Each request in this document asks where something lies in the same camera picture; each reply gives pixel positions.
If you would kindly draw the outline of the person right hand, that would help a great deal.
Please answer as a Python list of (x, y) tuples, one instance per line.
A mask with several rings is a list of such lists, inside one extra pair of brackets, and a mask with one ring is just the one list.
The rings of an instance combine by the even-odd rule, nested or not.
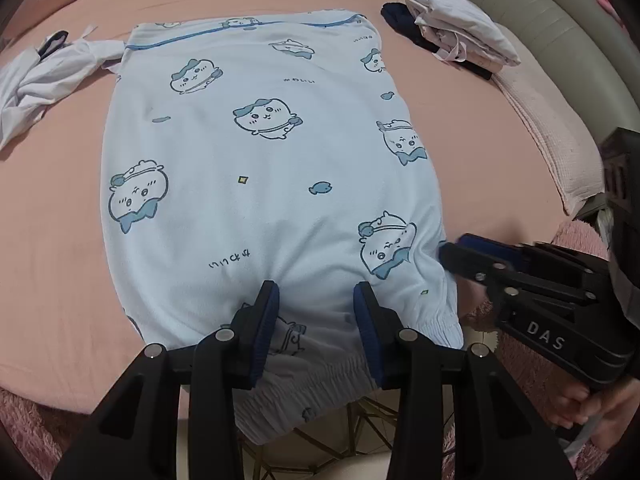
[(552, 375), (547, 382), (546, 419), (566, 429), (585, 425), (590, 417), (601, 416), (591, 442), (602, 451), (620, 442), (639, 407), (639, 381), (628, 378), (598, 393), (572, 376)]

